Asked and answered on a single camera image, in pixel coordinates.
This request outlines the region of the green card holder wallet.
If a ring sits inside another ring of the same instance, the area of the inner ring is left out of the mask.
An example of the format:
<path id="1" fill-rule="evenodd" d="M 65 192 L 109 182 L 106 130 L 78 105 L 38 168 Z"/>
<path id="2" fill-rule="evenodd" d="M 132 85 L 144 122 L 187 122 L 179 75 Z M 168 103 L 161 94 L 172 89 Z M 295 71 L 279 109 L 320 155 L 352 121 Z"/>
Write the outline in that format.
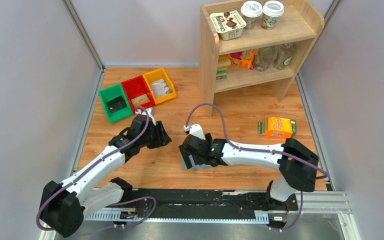
<path id="1" fill-rule="evenodd" d="M 195 170 L 195 169 L 206 169 L 206 168 L 212 168 L 212 166 L 208 164 L 195 164 L 192 158 L 182 159 L 183 170 Z"/>

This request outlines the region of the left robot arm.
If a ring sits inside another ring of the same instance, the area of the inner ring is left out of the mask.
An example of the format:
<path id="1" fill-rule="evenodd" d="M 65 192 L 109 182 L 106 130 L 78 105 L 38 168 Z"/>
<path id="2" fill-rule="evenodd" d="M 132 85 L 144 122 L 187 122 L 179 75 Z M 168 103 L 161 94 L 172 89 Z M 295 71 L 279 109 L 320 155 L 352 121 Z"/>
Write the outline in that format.
<path id="1" fill-rule="evenodd" d="M 134 117 L 130 127 L 114 136 L 102 152 L 70 177 L 48 182 L 42 191 L 36 225 L 43 231 L 56 231 L 62 237 L 73 235 L 84 219 L 107 206 L 128 207 L 133 201 L 132 186 L 116 177 L 96 189 L 115 169 L 137 155 L 141 148 L 155 149 L 171 142 L 162 121 L 151 113 Z"/>

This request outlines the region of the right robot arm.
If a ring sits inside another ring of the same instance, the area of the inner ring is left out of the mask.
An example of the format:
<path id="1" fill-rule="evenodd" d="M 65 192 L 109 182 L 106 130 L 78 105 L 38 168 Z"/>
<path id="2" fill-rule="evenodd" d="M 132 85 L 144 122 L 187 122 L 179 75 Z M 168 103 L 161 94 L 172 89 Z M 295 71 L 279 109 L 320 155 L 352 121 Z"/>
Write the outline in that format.
<path id="1" fill-rule="evenodd" d="M 318 156 L 298 140 L 287 138 L 272 145 L 228 142 L 226 139 L 204 139 L 189 134 L 179 146 L 184 169 L 250 165 L 274 169 L 280 177 L 273 180 L 265 195 L 266 205 L 279 209 L 295 192 L 315 190 Z"/>

